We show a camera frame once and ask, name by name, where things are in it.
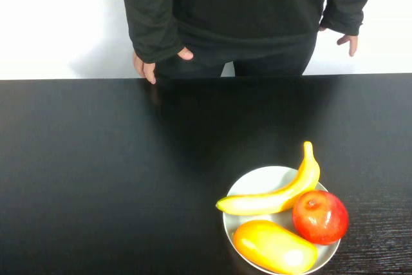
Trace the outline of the person left hand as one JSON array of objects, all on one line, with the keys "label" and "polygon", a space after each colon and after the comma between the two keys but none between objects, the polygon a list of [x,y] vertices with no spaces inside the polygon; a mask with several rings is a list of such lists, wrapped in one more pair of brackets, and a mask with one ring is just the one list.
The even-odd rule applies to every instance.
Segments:
[{"label": "person left hand", "polygon": [[353,57],[358,48],[358,41],[359,41],[358,36],[343,35],[341,38],[337,40],[337,45],[341,46],[341,45],[348,43],[349,44],[349,52],[348,52],[349,56]]}]

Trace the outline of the person right hand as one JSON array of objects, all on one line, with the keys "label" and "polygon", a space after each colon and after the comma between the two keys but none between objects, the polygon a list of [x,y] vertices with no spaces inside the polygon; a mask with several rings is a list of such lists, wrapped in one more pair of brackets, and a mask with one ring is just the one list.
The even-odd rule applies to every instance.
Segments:
[{"label": "person right hand", "polygon": [[[194,57],[193,53],[187,48],[183,48],[180,52],[177,53],[177,56],[185,61],[189,61]],[[133,52],[133,66],[135,67],[135,70],[139,74],[139,76],[145,78],[151,84],[156,83],[155,63],[146,63],[136,54],[136,52]]]}]

